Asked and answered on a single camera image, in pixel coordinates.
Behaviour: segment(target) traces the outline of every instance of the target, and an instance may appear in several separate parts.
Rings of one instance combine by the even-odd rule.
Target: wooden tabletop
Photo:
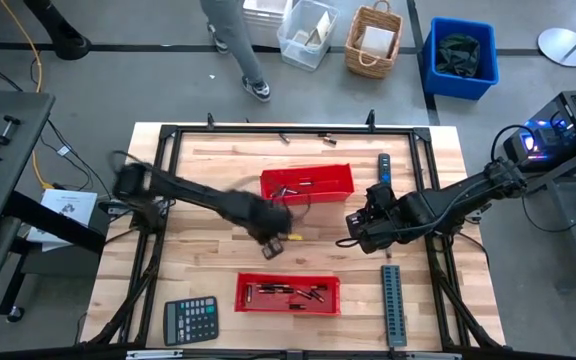
[[[135,124],[129,152],[152,162],[161,125]],[[430,130],[441,186],[465,178],[456,128],[430,127]],[[345,215],[364,205],[365,189],[376,182],[377,154],[391,155],[392,184],[397,196],[416,190],[407,137],[339,135],[335,136],[337,146],[331,147],[313,135],[287,135],[291,139],[289,145],[272,134],[185,134],[177,176],[217,189],[248,181],[240,188],[259,193],[258,176],[264,169],[349,163],[355,193],[345,203],[313,204],[295,229],[305,240],[285,243],[285,252],[271,261],[264,259],[260,246],[242,228],[212,211],[178,202],[168,220],[148,346],[164,346],[166,301],[213,295],[219,305],[219,337],[185,347],[387,350],[380,266],[396,264],[401,267],[408,335],[408,346],[402,350],[439,350],[424,242],[393,245],[390,260],[383,251],[366,255],[359,247],[342,249],[334,244],[334,240],[348,236]],[[420,151],[425,158],[423,148]],[[427,171],[424,174],[429,186]],[[296,214],[301,210],[293,209]],[[125,231],[129,220],[114,222],[108,235]],[[476,226],[467,224],[463,232],[481,241]],[[82,340],[96,335],[125,298],[136,240],[137,234],[133,233],[104,249]],[[504,343],[484,254],[460,236],[455,237],[453,252],[464,302],[492,338]],[[338,276],[341,316],[235,312],[238,272]],[[135,307],[131,336],[137,331],[141,307],[140,301]],[[451,334],[456,340],[454,311],[452,306],[446,308]]]

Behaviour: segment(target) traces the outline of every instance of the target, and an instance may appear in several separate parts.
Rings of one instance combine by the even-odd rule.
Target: sneaker
[[[262,81],[258,84],[251,84],[248,79],[243,76],[241,82],[244,85],[244,89],[256,97],[261,102],[267,102],[270,100],[270,86]]]
[[[230,50],[228,50],[228,45],[217,38],[217,30],[212,24],[208,24],[208,33],[210,34],[212,41],[215,43],[215,47],[217,48],[218,53],[224,55],[230,53]]]

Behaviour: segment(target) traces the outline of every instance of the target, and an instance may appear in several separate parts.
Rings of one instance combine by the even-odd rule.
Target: person
[[[244,75],[241,78],[246,91],[260,101],[270,100],[270,87],[263,79],[261,65],[252,50],[243,7],[239,0],[200,0],[201,9],[208,17],[208,33],[220,54],[232,53]]]

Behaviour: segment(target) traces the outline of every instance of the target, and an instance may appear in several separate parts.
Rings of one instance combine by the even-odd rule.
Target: red plastic bin
[[[326,290],[317,290],[324,298],[319,302],[293,294],[260,294],[257,284],[285,284],[294,289],[310,292],[311,286],[325,285]],[[247,287],[252,286],[251,301],[247,302]],[[308,315],[341,314],[341,297],[339,296],[339,278],[336,276],[301,276],[301,275],[272,275],[259,273],[239,273],[237,276],[237,291],[235,298],[235,311],[238,312],[278,312]],[[289,309],[289,304],[303,304],[305,310]]]
[[[350,164],[264,170],[261,172],[260,181],[261,196],[264,199],[282,201],[286,205],[305,205],[308,201],[345,201],[355,192]],[[280,197],[277,194],[283,187],[299,194],[286,193]]]

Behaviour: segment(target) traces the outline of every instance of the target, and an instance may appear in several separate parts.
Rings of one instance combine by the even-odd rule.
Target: blue bin
[[[465,34],[479,41],[479,69],[472,78],[442,74],[435,70],[439,42],[451,34]],[[486,23],[436,17],[424,44],[423,84],[428,94],[479,100],[489,87],[499,82],[495,29]]]

